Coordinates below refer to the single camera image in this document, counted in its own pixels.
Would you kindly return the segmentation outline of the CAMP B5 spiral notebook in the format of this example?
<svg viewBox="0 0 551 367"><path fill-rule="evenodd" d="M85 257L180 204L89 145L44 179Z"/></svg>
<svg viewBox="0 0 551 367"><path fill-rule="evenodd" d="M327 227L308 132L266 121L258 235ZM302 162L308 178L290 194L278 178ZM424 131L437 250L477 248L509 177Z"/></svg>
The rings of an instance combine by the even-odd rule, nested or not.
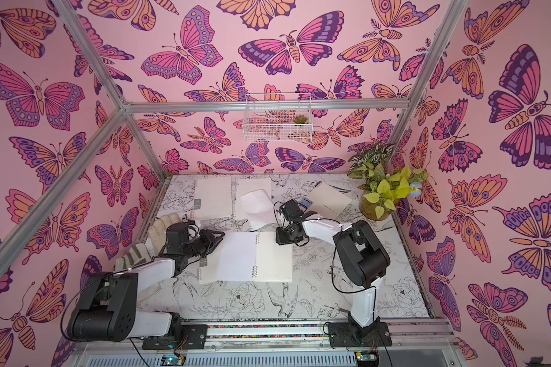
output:
<svg viewBox="0 0 551 367"><path fill-rule="evenodd" d="M298 204L308 211L315 211L324 218L336 219L350 204L352 199L334 187L320 183Z"/></svg>

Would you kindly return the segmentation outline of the white spiral notebook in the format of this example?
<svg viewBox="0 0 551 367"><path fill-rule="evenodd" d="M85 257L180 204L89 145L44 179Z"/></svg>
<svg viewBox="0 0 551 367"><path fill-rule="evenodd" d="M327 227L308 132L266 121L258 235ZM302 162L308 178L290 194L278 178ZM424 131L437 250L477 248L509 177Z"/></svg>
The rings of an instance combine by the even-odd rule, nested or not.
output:
<svg viewBox="0 0 551 367"><path fill-rule="evenodd" d="M194 191L195 220L214 220L233 215L231 178L215 176L196 180Z"/></svg>

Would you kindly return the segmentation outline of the torn white lined page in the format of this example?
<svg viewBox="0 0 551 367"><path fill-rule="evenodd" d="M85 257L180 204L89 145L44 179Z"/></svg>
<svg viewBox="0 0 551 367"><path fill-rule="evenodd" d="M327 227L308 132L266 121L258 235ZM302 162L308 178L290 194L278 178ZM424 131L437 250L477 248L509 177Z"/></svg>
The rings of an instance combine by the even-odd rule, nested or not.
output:
<svg viewBox="0 0 551 367"><path fill-rule="evenodd" d="M268 197L272 194L272 181L269 178L253 179L242 177L234 182L235 187L235 204L234 204L234 219L246 220L246 212L243 208L243 200L241 197L253 191L264 190Z"/></svg>

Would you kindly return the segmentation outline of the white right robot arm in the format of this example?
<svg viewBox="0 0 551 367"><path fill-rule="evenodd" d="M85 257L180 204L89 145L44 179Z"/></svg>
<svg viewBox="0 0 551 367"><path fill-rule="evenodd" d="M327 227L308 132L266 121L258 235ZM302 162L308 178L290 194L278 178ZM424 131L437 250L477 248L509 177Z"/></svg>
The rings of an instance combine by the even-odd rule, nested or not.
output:
<svg viewBox="0 0 551 367"><path fill-rule="evenodd" d="M377 320L377 296L382 278L390 266L390 256L370 224L364 220L341 223L323 218L315 211L301 209L295 200L275 203L272 212L278 227L276 242L280 246L303 247L312 239L334 247L333 260L339 260L346 277L355 289L349 324L359 331L374 326Z"/></svg>

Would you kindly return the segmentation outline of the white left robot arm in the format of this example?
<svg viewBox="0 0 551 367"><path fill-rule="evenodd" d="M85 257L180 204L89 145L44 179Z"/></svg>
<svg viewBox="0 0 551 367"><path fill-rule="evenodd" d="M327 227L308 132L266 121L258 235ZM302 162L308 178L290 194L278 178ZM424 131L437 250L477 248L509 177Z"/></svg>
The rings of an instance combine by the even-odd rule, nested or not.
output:
<svg viewBox="0 0 551 367"><path fill-rule="evenodd" d="M171 224L165 243L151 261L120 272L97 272L77 293L79 301L70 314L62 337L72 342L125 339L184 339L177 313L137 310L140 292L180 275L194 261L212 254L225 233L200 229L193 221Z"/></svg>

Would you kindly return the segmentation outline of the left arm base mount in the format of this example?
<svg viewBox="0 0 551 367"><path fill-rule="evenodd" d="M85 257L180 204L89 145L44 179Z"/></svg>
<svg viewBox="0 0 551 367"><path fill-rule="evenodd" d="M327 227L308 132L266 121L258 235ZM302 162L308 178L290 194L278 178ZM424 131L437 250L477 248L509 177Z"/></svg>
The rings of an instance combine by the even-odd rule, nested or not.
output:
<svg viewBox="0 0 551 367"><path fill-rule="evenodd" d="M145 338L142 341L142 349L145 351L203 350L207 334L207 324L186 324L171 327L166 336Z"/></svg>

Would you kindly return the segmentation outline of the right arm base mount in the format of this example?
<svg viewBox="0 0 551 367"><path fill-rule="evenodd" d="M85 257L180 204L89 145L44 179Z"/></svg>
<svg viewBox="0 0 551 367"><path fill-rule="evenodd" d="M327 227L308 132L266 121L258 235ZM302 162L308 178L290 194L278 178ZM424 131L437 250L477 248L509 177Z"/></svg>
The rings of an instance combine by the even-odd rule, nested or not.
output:
<svg viewBox="0 0 551 367"><path fill-rule="evenodd" d="M338 347L391 347L393 341L387 323L374 321L368 327L359 327L357 324L330 323L324 325L324 332L328 335L329 344Z"/></svg>

